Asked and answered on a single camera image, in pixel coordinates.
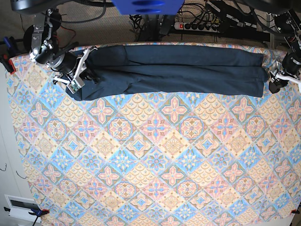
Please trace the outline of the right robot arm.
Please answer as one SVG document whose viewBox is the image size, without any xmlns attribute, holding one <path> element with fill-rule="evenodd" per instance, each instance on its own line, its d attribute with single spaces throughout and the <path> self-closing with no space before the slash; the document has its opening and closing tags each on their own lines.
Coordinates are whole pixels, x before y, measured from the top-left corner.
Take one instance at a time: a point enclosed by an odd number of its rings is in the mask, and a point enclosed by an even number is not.
<svg viewBox="0 0 301 226">
<path fill-rule="evenodd" d="M 69 42 L 66 46 L 60 47 L 57 30 L 62 27 L 61 20 L 62 16 L 56 8 L 34 15 L 29 50 L 31 60 L 60 73 L 68 82 L 93 80 L 94 76 L 87 63 L 84 60 L 80 63 L 84 54 L 72 51 L 79 43 Z"/>
</svg>

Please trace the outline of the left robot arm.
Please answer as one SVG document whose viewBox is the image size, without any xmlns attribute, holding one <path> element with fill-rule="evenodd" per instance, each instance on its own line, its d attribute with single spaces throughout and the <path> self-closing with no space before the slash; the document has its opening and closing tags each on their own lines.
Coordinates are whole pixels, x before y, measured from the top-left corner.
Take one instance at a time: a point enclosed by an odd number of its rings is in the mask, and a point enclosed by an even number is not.
<svg viewBox="0 0 301 226">
<path fill-rule="evenodd" d="M 291 81 L 301 86 L 301 21 L 294 10 L 273 16 L 278 33 L 284 35 L 289 51 L 270 73 L 269 90 L 275 94 Z"/>
</svg>

